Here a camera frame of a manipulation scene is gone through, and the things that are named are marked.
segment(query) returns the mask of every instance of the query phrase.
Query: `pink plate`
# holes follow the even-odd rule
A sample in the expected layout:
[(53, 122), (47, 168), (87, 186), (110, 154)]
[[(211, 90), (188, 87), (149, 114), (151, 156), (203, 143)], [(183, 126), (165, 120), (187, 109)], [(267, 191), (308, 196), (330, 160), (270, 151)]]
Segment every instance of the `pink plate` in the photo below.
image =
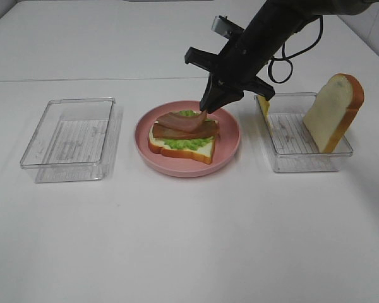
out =
[(174, 177), (200, 177), (211, 174), (226, 165), (236, 153), (240, 143), (240, 129), (235, 118), (224, 109), (218, 109), (209, 118), (219, 122), (219, 137), (215, 145), (211, 164), (204, 164), (192, 159), (165, 157), (152, 153), (148, 147), (148, 134), (155, 120), (162, 114), (179, 110), (199, 110), (197, 101), (176, 101), (161, 105), (147, 112), (135, 128), (135, 143), (139, 154), (147, 165), (166, 175)]

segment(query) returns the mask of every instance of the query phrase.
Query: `green spread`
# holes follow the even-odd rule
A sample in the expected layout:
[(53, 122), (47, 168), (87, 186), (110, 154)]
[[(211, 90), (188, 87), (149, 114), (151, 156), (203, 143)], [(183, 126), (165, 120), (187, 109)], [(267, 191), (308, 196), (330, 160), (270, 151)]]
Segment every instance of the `green spread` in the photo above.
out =
[[(193, 117), (197, 116), (196, 112), (193, 110), (180, 110), (178, 114), (185, 116), (185, 117)], [(162, 139), (164, 143), (171, 148), (175, 150), (184, 150), (184, 149), (189, 149), (189, 150), (197, 150), (200, 147), (204, 147), (206, 144), (211, 142), (214, 137), (209, 137), (209, 138), (197, 138), (197, 139), (183, 139), (183, 140), (175, 140), (175, 139)]]

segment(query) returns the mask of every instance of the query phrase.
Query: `robotic arm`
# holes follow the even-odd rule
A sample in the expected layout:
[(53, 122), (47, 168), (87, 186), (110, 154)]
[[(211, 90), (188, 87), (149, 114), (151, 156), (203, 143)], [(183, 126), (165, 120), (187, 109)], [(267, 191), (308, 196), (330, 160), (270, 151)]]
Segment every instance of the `robotic arm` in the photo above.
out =
[(241, 28), (216, 17), (212, 30), (229, 39), (219, 54), (190, 47), (185, 63), (209, 71), (200, 110), (209, 113), (243, 98), (244, 90), (270, 100), (274, 88), (256, 74), (285, 41), (322, 15), (357, 15), (379, 0), (267, 0), (250, 24)]

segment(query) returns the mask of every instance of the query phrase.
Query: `clear plastic container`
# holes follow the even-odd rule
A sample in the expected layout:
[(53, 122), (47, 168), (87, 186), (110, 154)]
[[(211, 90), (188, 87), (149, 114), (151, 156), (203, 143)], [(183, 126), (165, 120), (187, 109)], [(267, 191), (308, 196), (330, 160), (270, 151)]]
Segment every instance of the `clear plastic container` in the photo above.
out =
[(119, 123), (113, 98), (52, 100), (20, 166), (36, 183), (103, 179), (113, 165)]
[(319, 153), (303, 117), (313, 105), (316, 93), (277, 93), (270, 100), (265, 116), (255, 96), (260, 129), (274, 172), (336, 172), (352, 156), (352, 148), (343, 136), (332, 153)]

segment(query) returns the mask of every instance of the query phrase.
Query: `bread slice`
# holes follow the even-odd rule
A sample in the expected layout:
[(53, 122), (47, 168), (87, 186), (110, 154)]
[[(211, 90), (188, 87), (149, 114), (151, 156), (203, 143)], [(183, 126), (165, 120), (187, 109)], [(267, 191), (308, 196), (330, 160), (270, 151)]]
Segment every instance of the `bread slice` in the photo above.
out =
[(349, 74), (335, 74), (318, 92), (303, 118), (320, 153), (331, 153), (364, 102), (359, 81)]
[(211, 142), (208, 142), (203, 147), (199, 147), (197, 150), (190, 150), (189, 148), (178, 150), (171, 148), (169, 145), (165, 144), (163, 139), (154, 138), (152, 126), (148, 135), (148, 145), (149, 149), (152, 152), (160, 153), (166, 157), (188, 158), (203, 162), (205, 164), (211, 164), (215, 151), (216, 137), (217, 136), (214, 136)]

